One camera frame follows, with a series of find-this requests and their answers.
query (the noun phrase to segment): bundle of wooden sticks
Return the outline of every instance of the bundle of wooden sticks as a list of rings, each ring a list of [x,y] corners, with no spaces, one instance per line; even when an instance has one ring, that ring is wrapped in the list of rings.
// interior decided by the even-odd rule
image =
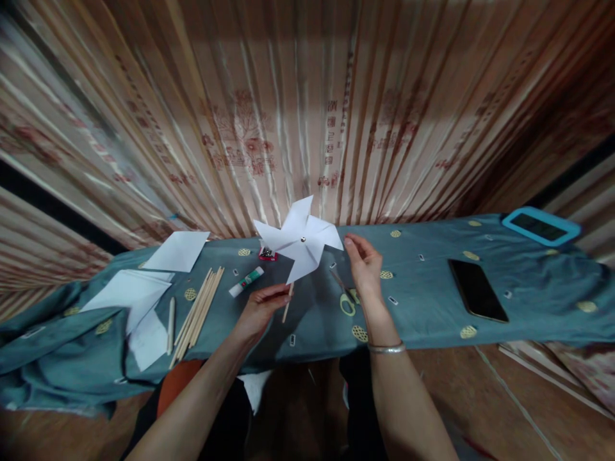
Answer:
[[[209,312],[211,301],[216,294],[223,273],[223,267],[219,267],[218,271],[215,273],[211,269],[207,272],[207,276],[199,290],[199,294],[194,300],[188,317],[186,317],[177,335],[177,339],[175,340],[174,345],[177,346],[177,348],[175,349],[175,354],[173,354],[171,364],[168,367],[169,369],[173,368],[176,362],[181,362],[184,355],[186,355],[186,351],[197,343],[203,328],[203,323],[205,322],[205,317]]]

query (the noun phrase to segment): hand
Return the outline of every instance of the hand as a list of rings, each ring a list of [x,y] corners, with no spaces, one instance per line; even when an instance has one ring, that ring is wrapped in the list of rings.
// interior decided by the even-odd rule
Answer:
[[[258,342],[274,312],[290,301],[289,289],[290,285],[279,284],[253,292],[232,334],[243,341]]]
[[[355,234],[347,234],[344,246],[350,257],[352,278],[361,298],[380,298],[380,270],[382,269],[382,255],[378,253],[371,243]]]

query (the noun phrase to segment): silver bracelet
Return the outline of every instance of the silver bracelet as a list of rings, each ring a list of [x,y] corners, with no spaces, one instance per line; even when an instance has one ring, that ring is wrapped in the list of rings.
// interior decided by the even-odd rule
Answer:
[[[396,346],[374,346],[367,344],[367,348],[371,353],[400,353],[406,350],[406,345],[402,341]]]

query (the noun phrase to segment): blue tablet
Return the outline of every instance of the blue tablet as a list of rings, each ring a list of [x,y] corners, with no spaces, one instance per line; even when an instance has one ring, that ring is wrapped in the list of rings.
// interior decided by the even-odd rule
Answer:
[[[581,233],[581,226],[534,207],[513,211],[502,225],[548,247],[559,247]]]

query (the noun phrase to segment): wooden floor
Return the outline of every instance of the wooden floor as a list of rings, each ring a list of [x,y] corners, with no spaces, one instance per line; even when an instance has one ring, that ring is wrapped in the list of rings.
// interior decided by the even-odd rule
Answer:
[[[438,407],[467,436],[500,460],[615,459],[613,421],[501,354],[496,346],[480,350],[517,403],[474,347],[409,352]],[[342,387],[337,360],[278,369],[265,388],[248,459],[337,459],[346,445]],[[4,458],[116,460],[147,397],[120,401],[111,421],[2,411]]]

